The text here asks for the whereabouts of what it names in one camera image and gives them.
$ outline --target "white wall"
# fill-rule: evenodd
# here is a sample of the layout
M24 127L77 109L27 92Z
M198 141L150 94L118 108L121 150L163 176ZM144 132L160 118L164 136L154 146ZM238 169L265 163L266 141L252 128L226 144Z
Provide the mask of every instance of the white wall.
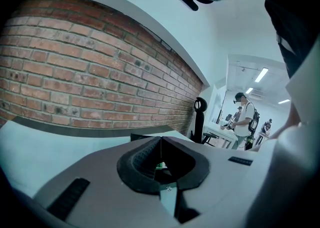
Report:
M235 95L238 92L235 91L227 91L225 101L222 107L222 117L225 119L228 114L234 115L237 112L237 106L234 104L233 100ZM257 131L255 133L255 137L257 137L257 133L260 131L261 126L264 122L272 119L271 131L270 135L276 132L279 128L281 128L285 122L287 121L289 115L289 107L290 103L285 103L282 106L274 106L270 105L266 102L258 101L258 100L251 100L254 104L254 107L257 109L258 113L260 114L260 120L258 124Z
M197 3L192 11L181 0L93 0L137 20L163 39L194 70L205 85L221 71L215 14L212 6Z

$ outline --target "fluorescent light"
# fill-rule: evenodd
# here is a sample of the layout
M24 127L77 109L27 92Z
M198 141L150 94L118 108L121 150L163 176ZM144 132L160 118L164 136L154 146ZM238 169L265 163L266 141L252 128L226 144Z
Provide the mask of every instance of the fluorescent light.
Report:
M281 102L278 102L278 104L283 104L283 103L286 103L286 102L290 102L290 100L289 99L287 99L287 100L283 100L283 101L281 101Z
M261 79L266 75L267 71L269 71L269 69L263 68L262 71L260 72L259 76L255 79L254 82L261 81Z
M246 94L249 94L253 90L252 87L249 87L249 89L245 92Z

